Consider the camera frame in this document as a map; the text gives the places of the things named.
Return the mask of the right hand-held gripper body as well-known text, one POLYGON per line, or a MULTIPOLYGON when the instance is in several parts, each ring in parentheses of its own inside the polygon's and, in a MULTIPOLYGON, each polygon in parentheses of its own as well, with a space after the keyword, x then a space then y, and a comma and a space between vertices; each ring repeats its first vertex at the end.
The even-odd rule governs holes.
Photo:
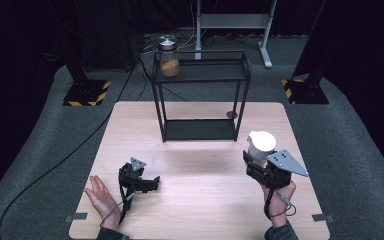
POLYGON ((309 172, 287 150, 270 154, 265 166, 254 164, 256 171, 246 174, 267 188, 280 189, 289 185, 292 174, 309 176, 309 172))

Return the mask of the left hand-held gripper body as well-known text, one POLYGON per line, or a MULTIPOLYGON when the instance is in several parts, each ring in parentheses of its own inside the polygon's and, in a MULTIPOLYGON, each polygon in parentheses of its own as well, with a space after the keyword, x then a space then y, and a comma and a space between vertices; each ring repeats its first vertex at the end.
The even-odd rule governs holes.
POLYGON ((125 163, 118 173, 118 182, 122 200, 121 221, 131 208, 132 199, 137 191, 144 192, 142 174, 145 162, 131 157, 129 163, 125 163))

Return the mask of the person's right hand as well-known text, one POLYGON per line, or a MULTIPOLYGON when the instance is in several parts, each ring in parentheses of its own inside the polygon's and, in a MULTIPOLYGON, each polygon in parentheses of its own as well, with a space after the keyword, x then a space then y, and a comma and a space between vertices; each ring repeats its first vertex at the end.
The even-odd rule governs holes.
POLYGON ((296 184, 290 181, 290 184, 278 189, 275 193, 270 194, 270 189, 264 185, 261 185, 264 193, 264 201, 270 200, 269 204, 264 204, 264 210, 268 212, 270 221, 274 228, 282 227, 287 220, 286 209, 287 204, 282 200, 282 197, 291 199, 295 190, 296 184))

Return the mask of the person's left hand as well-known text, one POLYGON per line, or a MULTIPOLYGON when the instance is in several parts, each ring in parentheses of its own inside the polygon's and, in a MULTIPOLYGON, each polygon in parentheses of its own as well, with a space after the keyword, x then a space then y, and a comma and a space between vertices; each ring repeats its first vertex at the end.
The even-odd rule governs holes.
POLYGON ((97 175, 90 176, 89 181, 91 188, 84 188, 83 192, 101 217, 100 226, 118 231, 121 220, 119 205, 97 175))

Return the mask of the grey tape marker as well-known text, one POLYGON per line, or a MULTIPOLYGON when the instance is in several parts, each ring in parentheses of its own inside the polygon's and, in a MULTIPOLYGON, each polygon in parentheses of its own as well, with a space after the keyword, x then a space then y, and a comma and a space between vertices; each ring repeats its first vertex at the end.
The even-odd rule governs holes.
POLYGON ((88 213, 73 213, 72 215, 67 215, 65 217, 65 223, 71 223, 74 220, 85 220, 87 218, 88 213))
POLYGON ((326 223, 335 222, 334 217, 332 215, 314 214, 312 215, 312 218, 314 222, 320 222, 320 221, 325 221, 326 223))

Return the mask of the black stand with striped base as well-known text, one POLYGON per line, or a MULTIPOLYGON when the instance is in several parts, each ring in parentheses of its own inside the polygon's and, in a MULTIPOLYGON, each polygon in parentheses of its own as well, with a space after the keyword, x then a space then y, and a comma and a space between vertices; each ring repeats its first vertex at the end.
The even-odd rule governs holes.
POLYGON ((323 12, 328 0, 321 0, 321 6, 310 31, 308 40, 295 66, 292 76, 282 81, 290 104, 328 104, 329 100, 320 87, 326 63, 320 24, 324 21, 323 12))
POLYGON ((73 84, 63 99, 65 106, 99 106, 111 85, 107 80, 89 80, 75 55, 66 51, 64 63, 73 79, 73 84))

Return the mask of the black metal shelf rack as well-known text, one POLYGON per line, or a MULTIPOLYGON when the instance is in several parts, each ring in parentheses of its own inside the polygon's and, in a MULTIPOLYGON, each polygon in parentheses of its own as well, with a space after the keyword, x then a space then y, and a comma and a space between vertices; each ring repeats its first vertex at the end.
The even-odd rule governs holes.
POLYGON ((251 80, 251 65, 242 50, 195 50, 179 55, 180 73, 165 77, 159 56, 149 77, 161 138, 166 141, 238 138, 251 80), (226 114, 236 112, 229 119, 226 114))

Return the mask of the glass jar with orange powder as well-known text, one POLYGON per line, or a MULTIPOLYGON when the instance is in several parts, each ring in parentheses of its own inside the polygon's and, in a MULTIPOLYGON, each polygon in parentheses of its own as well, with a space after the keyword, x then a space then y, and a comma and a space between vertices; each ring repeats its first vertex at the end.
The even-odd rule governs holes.
POLYGON ((165 77, 175 77, 180 73, 179 50, 174 35, 163 35, 158 44, 159 66, 165 77))

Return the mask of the grey metal stand frame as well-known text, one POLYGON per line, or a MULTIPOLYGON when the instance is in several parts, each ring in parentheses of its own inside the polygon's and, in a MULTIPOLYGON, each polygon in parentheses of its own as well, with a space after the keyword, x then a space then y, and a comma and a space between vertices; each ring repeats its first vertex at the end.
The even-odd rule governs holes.
POLYGON ((269 11, 263 14, 207 14, 201 12, 201 0, 197 0, 195 15, 195 58, 201 58, 201 36, 204 30, 259 29, 263 30, 263 37, 262 40, 258 42, 258 49, 260 51, 264 66, 267 69, 271 69, 273 64, 267 51, 267 42, 270 35, 277 2, 278 0, 271 0, 269 11))

